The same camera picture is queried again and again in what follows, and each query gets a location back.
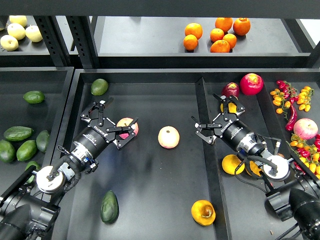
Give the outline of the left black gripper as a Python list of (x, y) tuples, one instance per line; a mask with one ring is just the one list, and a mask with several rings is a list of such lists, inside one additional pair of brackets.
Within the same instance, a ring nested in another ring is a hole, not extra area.
[(73, 139), (75, 146), (83, 146), (90, 153), (101, 153), (111, 143), (120, 149), (137, 136), (139, 132), (137, 117), (124, 117), (116, 125), (104, 117), (105, 108), (112, 102), (112, 97), (99, 102), (94, 101), (82, 111), (80, 118), (89, 125)]

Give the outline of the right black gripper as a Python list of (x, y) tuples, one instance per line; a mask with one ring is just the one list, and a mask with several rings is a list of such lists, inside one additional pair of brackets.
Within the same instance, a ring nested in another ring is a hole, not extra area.
[[(245, 112), (245, 107), (234, 95), (218, 96), (214, 93), (213, 97), (222, 105), (224, 120), (229, 120), (231, 114), (239, 116)], [(222, 139), (235, 152), (243, 151), (249, 156), (258, 156), (265, 150), (264, 146), (257, 142), (255, 133), (241, 120), (229, 120), (226, 123), (220, 123), (221, 127), (213, 130), (212, 124), (200, 123), (194, 116), (191, 116), (191, 119), (195, 122), (195, 134), (207, 144), (213, 145), (217, 137)], [(205, 132), (212, 130), (214, 134), (204, 135)]]

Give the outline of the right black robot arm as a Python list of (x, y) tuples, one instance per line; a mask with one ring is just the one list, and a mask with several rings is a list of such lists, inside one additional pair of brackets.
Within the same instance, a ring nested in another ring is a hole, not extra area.
[(209, 123), (195, 122), (196, 135), (212, 145), (221, 139), (240, 160), (233, 174), (245, 165), (248, 172), (262, 179), (267, 187), (266, 197), (278, 217), (294, 218), (298, 234), (308, 240), (320, 238), (320, 181), (294, 153), (289, 159), (278, 154), (281, 140), (269, 151), (266, 137), (252, 131), (240, 119), (245, 107), (231, 95), (213, 95), (222, 110)]

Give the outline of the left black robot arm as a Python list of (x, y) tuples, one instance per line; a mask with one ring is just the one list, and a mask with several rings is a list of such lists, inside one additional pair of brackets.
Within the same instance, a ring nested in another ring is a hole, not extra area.
[(82, 174), (98, 168), (97, 157), (108, 145), (120, 149), (136, 136), (137, 118), (127, 126), (117, 126), (105, 116), (105, 107), (112, 101), (87, 107), (80, 115), (86, 127), (72, 140), (71, 149), (59, 145), (63, 156), (57, 162), (40, 170), (31, 165), (0, 196), (2, 240), (48, 238), (60, 213), (59, 203)]

